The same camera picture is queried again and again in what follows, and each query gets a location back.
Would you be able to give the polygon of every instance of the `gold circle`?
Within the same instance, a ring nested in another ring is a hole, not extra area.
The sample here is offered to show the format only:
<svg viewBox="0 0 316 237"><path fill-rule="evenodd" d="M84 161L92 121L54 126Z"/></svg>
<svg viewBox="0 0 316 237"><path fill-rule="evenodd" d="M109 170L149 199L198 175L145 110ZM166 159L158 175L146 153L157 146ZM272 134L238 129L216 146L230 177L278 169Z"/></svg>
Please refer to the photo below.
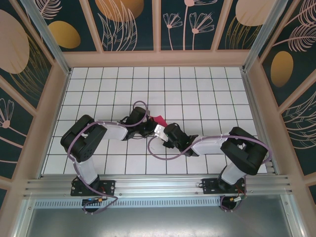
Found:
<svg viewBox="0 0 316 237"><path fill-rule="evenodd" d="M80 35L77 30L64 21L54 21L48 25L57 44L64 48L76 48L80 45Z"/></svg>
<svg viewBox="0 0 316 237"><path fill-rule="evenodd" d="M271 80L277 87L284 86L293 72L293 58L291 54L281 51L276 54L271 65Z"/></svg>
<svg viewBox="0 0 316 237"><path fill-rule="evenodd" d="M8 73L22 72L28 64L30 46L23 26L0 10L0 68Z"/></svg>
<svg viewBox="0 0 316 237"><path fill-rule="evenodd" d="M244 26L261 26L275 2L276 0L238 0L236 18Z"/></svg>
<svg viewBox="0 0 316 237"><path fill-rule="evenodd" d="M108 19L116 22L128 20L126 17L123 19L123 8L121 2L125 6L126 10L129 9L133 13L135 19L144 9L144 0L95 0L95 3L102 14Z"/></svg>

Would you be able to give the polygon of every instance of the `dark teal wallpaper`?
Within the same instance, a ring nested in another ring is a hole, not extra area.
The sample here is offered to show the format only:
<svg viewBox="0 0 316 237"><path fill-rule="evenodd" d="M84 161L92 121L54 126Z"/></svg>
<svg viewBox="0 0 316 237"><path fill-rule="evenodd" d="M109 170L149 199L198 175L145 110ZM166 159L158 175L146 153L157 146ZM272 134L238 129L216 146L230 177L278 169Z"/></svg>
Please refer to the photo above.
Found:
<svg viewBox="0 0 316 237"><path fill-rule="evenodd" d="M210 50L223 0L161 1L162 50Z"/></svg>
<svg viewBox="0 0 316 237"><path fill-rule="evenodd" d="M0 4L0 75L37 107L51 64L8 0Z"/></svg>
<svg viewBox="0 0 316 237"><path fill-rule="evenodd" d="M63 52L96 51L79 0L34 2Z"/></svg>
<svg viewBox="0 0 316 237"><path fill-rule="evenodd" d="M316 172L316 82L282 117L304 175Z"/></svg>
<svg viewBox="0 0 316 237"><path fill-rule="evenodd" d="M12 178L33 116L0 88L0 176Z"/></svg>
<svg viewBox="0 0 316 237"><path fill-rule="evenodd" d="M316 69L316 2L301 1L262 63L278 105Z"/></svg>
<svg viewBox="0 0 316 237"><path fill-rule="evenodd" d="M293 3L293 0L288 0L286 6L285 6L285 9L284 11L282 12L281 16L279 17L275 27L273 28L273 30L271 31L269 37L267 38L267 41L265 42L265 44L263 45L262 49L260 50L259 52L259 58L261 57L261 55L263 54L263 52L265 51L266 47L268 46L269 42L270 42L270 39L272 38L272 36L275 34L278 26L280 25L284 15L286 14L286 12L288 11L289 7L291 6L291 4Z"/></svg>
<svg viewBox="0 0 316 237"><path fill-rule="evenodd" d="M89 0L104 51L154 49L152 0Z"/></svg>
<svg viewBox="0 0 316 237"><path fill-rule="evenodd" d="M0 189L0 210L5 198L6 190L5 189Z"/></svg>
<svg viewBox="0 0 316 237"><path fill-rule="evenodd" d="M250 49L274 0L233 0L218 49Z"/></svg>

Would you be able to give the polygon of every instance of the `pink object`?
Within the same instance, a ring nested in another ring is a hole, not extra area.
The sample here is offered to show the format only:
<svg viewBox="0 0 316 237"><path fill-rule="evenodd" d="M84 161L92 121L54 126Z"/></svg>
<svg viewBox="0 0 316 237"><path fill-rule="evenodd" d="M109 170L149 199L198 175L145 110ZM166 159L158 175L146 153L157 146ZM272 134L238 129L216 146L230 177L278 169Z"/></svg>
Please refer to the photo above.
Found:
<svg viewBox="0 0 316 237"><path fill-rule="evenodd" d="M163 119L163 117L161 115L157 116L157 117L152 117L154 118L154 121L157 122L159 125L167 127L167 123L166 121Z"/></svg>

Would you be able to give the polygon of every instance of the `white grid floor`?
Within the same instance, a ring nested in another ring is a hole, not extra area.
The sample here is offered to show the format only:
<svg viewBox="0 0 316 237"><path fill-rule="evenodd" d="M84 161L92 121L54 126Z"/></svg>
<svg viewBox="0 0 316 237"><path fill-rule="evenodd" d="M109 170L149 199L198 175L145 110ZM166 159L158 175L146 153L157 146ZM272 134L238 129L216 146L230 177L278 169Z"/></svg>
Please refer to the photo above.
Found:
<svg viewBox="0 0 316 237"><path fill-rule="evenodd" d="M118 121L137 100L148 103L151 116L176 122L188 135L219 135L234 126L257 135L239 68L74 68L42 173L75 174L60 139L82 115ZM93 156L97 172L219 174L230 163L224 155L158 160L149 155L148 140L102 140ZM160 139L152 142L152 151L161 157L178 153ZM262 165L259 173L266 172Z"/></svg>

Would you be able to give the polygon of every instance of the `black mounting bracket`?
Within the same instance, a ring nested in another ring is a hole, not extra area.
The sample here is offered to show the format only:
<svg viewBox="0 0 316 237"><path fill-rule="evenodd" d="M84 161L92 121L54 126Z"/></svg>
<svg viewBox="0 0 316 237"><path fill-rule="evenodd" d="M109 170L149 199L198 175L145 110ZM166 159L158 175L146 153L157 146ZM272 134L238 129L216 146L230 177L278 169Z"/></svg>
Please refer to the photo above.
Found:
<svg viewBox="0 0 316 237"><path fill-rule="evenodd" d="M227 190L220 189L217 181L218 178L202 179L199 187L203 189L203 194L232 194L234 196L238 194L236 185L241 191L245 192L245 180L243 178L240 178L235 185L232 185Z"/></svg>

